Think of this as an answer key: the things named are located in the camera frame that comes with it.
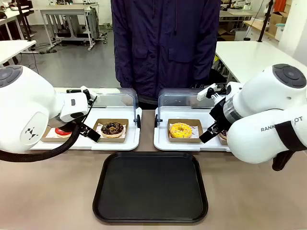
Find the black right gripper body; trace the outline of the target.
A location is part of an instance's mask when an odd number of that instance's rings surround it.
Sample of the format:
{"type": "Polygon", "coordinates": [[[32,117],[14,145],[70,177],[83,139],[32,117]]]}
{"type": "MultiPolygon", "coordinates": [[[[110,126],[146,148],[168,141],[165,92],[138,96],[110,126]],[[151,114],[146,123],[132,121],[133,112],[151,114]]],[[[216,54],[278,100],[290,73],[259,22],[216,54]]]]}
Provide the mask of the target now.
{"type": "Polygon", "coordinates": [[[231,125],[224,115],[225,97],[219,101],[209,112],[210,116],[214,119],[215,125],[231,125]]]}

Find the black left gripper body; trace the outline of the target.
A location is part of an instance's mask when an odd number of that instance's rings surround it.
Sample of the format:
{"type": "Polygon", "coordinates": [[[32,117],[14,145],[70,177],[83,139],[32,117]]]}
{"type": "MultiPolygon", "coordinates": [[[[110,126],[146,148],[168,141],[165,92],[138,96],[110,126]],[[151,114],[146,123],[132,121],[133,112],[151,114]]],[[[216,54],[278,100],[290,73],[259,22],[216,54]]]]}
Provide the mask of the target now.
{"type": "Polygon", "coordinates": [[[75,128],[74,119],[69,122],[64,122],[60,119],[56,119],[56,128],[59,128],[62,131],[73,131],[75,128]]]}

